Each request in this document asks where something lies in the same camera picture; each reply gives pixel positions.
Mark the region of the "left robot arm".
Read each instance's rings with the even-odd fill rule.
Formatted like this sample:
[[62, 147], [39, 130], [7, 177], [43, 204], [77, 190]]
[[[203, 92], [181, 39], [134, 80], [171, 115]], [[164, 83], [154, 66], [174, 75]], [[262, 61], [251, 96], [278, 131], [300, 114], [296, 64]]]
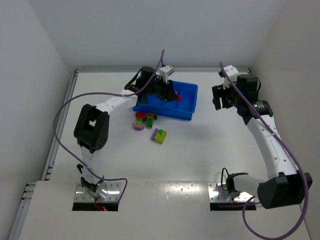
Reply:
[[101, 149], [108, 140], [110, 118], [135, 107], [149, 95], [167, 102], [178, 100], [173, 81], [169, 79], [173, 72], [173, 67], [169, 65], [158, 70], [143, 66], [119, 95], [96, 105], [86, 104], [82, 107], [73, 135], [82, 152], [81, 185], [90, 195], [97, 198], [107, 189], [100, 167]]

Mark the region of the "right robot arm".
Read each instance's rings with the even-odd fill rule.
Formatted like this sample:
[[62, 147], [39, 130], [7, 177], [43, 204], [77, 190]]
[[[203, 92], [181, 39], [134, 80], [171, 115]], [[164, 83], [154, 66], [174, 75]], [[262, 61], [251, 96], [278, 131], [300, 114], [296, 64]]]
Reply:
[[261, 82], [255, 75], [236, 74], [234, 86], [228, 80], [212, 87], [216, 110], [235, 107], [253, 135], [267, 170], [267, 180], [251, 178], [246, 172], [227, 175], [224, 190], [230, 194], [247, 192], [258, 197], [265, 209], [299, 205], [305, 187], [298, 166], [278, 142], [273, 111], [259, 99]]

